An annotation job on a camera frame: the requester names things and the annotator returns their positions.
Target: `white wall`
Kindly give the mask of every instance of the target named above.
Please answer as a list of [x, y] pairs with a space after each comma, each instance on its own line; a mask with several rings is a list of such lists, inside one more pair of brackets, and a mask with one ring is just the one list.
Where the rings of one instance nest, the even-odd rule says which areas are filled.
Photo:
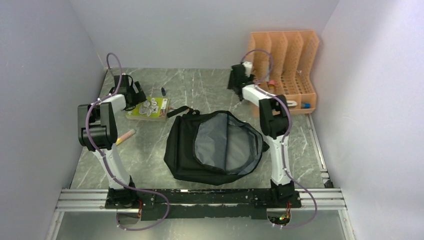
[[321, 35], [313, 119], [359, 240], [424, 236], [423, 11], [341, 0]]
[[152, 68], [229, 68], [250, 32], [321, 33], [338, 2], [71, 0], [100, 56], [112, 51], [125, 67]]
[[0, 1], [0, 73], [0, 239], [45, 239], [105, 69], [69, 1]]

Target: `wiring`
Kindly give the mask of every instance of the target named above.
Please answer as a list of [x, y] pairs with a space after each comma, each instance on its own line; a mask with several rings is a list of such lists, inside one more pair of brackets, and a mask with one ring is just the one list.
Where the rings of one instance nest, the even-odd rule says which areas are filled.
[[281, 226], [282, 228], [286, 228], [286, 229], [295, 229], [295, 228], [299, 228], [302, 227], [308, 223], [310, 223], [312, 220], [314, 220], [314, 218], [317, 216], [318, 213], [318, 206], [317, 206], [317, 201], [315, 200], [314, 196], [312, 195], [311, 191], [309, 191], [306, 187], [304, 187], [302, 184], [300, 184], [298, 181], [296, 181], [287, 171], [287, 166], [286, 166], [286, 161], [284, 159], [284, 139], [289, 135], [290, 130], [292, 129], [292, 117], [290, 115], [289, 109], [287, 108], [287, 106], [283, 103], [283, 101], [281, 101], [278, 97], [276, 97], [274, 94], [271, 94], [265, 90], [263, 90], [262, 88], [259, 87], [259, 84], [264, 81], [272, 72], [273, 70], [273, 66], [274, 66], [274, 58], [271, 55], [271, 53], [269, 53], [268, 51], [264, 50], [264, 49], [260, 49], [260, 48], [256, 48], [253, 50], [248, 51], [242, 58], [241, 58], [241, 62], [244, 62], [245, 58], [253, 53], [253, 52], [263, 52], [265, 54], [267, 54], [269, 56], [269, 68], [268, 68], [268, 73], [263, 76], [260, 80], [258, 80], [255, 84], [254, 87], [256, 90], [258, 90], [259, 92], [261, 92], [262, 94], [265, 94], [266, 96], [269, 96], [273, 99], [275, 99], [284, 109], [285, 113], [287, 114], [287, 118], [288, 118], [288, 128], [287, 131], [285, 131], [284, 135], [282, 136], [282, 140], [281, 140], [281, 155], [282, 155], [282, 165], [283, 165], [283, 169], [285, 174], [287, 175], [287, 177], [293, 181], [293, 183], [297, 184], [299, 187], [301, 187], [302, 189], [305, 190], [306, 193], [309, 194], [309, 196], [311, 197], [312, 201], [313, 201], [313, 206], [314, 206], [314, 212], [313, 215], [306, 221], [296, 224], [296, 225], [290, 225], [290, 226]]
[[116, 215], [116, 224], [117, 224], [117, 227], [118, 228], [123, 229], [123, 230], [126, 230], [126, 231], [142, 231], [142, 230], [151, 229], [154, 226], [156, 226], [156, 225], [158, 225], [158, 224], [160, 224], [161, 222], [164, 221], [164, 219], [168, 216], [168, 213], [170, 212], [170, 201], [168, 200], [168, 198], [165, 195], [163, 195], [160, 192], [156, 192], [156, 191], [151, 191], [151, 190], [146, 190], [146, 189], [141, 189], [141, 188], [135, 188], [135, 187], [132, 187], [132, 186], [128, 186], [127, 184], [125, 184], [125, 183], [121, 182], [119, 179], [117, 179], [116, 176], [112, 173], [111, 168], [109, 167], [108, 161], [106, 160], [106, 154], [96, 145], [96, 143], [94, 142], [94, 140], [93, 140], [93, 138], [91, 136], [91, 133], [90, 133], [90, 122], [89, 122], [89, 120], [90, 120], [90, 116], [92, 115], [92, 112], [93, 112], [94, 107], [96, 105], [100, 104], [101, 102], [103, 102], [104, 100], [106, 100], [106, 99], [108, 99], [108, 98], [116, 95], [117, 92], [118, 92], [118, 90], [119, 90], [119, 87], [121, 86], [122, 74], [123, 74], [121, 62], [119, 61], [118, 56], [116, 56], [114, 53], [109, 52], [107, 54], [107, 56], [106, 56], [107, 69], [108, 69], [108, 71], [110, 71], [110, 74], [112, 74], [112, 77], [114, 77], [114, 74], [113, 74], [113, 72], [111, 70], [111, 65], [109, 64], [109, 56], [110, 55], [114, 56], [115, 59], [116, 59], [116, 61], [117, 61], [117, 63], [118, 63], [119, 71], [120, 71], [119, 81], [118, 81], [118, 84], [117, 84], [117, 86], [115, 88], [115, 91], [113, 93], [109, 93], [107, 96], [103, 97], [102, 99], [98, 98], [97, 101], [95, 101], [95, 102], [93, 102], [91, 104], [90, 108], [88, 109], [87, 116], [85, 117], [85, 130], [87, 132], [87, 137], [88, 137], [89, 142], [94, 147], [94, 149], [96, 149], [96, 151], [98, 151], [100, 153], [101, 157], [103, 158], [103, 164], [104, 164], [104, 167], [106, 168], [107, 174], [109, 174], [109, 176], [116, 183], [118, 183], [119, 185], [121, 185], [122, 187], [124, 187], [126, 189], [130, 189], [130, 190], [134, 190], [134, 191], [138, 191], [138, 192], [142, 192], [142, 193], [148, 193], [148, 194], [158, 195], [158, 196], [162, 197], [165, 200], [165, 202], [166, 202], [166, 212], [165, 212], [165, 214], [163, 215], [163, 217], [161, 219], [159, 219], [158, 221], [156, 221], [154, 224], [152, 224], [150, 226], [146, 226], [146, 227], [142, 227], [142, 228], [126, 228], [126, 227], [120, 225], [120, 223], [119, 223], [119, 215], [118, 214]]

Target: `bag strap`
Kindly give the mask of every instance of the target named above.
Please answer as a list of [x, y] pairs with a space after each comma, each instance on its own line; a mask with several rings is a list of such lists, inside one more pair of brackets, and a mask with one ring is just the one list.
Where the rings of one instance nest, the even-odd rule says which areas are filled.
[[181, 107], [179, 107], [179, 108], [177, 108], [177, 109], [175, 109], [173, 111], [168, 112], [166, 114], [166, 116], [168, 118], [172, 118], [173, 116], [175, 116], [177, 114], [180, 114], [180, 113], [182, 113], [182, 112], [184, 112], [186, 110], [188, 110], [188, 113], [187, 114], [193, 114], [193, 115], [194, 114], [200, 114], [200, 111], [199, 110], [194, 110], [193, 108], [191, 108], [189, 106], [181, 106]]

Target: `gray marble table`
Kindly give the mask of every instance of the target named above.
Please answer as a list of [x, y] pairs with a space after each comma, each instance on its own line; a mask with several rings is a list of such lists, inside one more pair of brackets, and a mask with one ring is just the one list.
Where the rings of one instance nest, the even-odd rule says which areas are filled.
[[[228, 110], [242, 121], [260, 131], [259, 118], [252, 115], [247, 101], [239, 101], [237, 95], [227, 90], [229, 69], [164, 69], [124, 68], [124, 73], [139, 81], [146, 96], [161, 97], [161, 87], [170, 98], [170, 106], [184, 105], [211, 113]], [[108, 73], [100, 96], [114, 86]], [[173, 178], [164, 162], [166, 141], [175, 117], [165, 122], [128, 120], [125, 112], [115, 115], [118, 135], [131, 129], [136, 134], [118, 146], [122, 162], [132, 176], [135, 186], [147, 189], [206, 189], [206, 188], [269, 188], [271, 179], [271, 155], [267, 151], [259, 166], [249, 175], [232, 183], [213, 186], [181, 181]], [[307, 188], [323, 188], [319, 161], [309, 132], [306, 115], [293, 115], [293, 127], [289, 135], [289, 165], [293, 177]], [[94, 155], [82, 149], [72, 189], [107, 189], [108, 180], [100, 162]]]

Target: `open bag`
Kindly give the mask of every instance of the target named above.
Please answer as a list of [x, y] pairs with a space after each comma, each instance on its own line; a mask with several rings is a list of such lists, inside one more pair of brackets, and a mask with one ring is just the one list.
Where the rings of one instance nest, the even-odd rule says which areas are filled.
[[250, 174], [269, 149], [262, 134], [229, 111], [200, 114], [188, 106], [177, 116], [166, 141], [164, 161], [175, 179], [221, 185]]

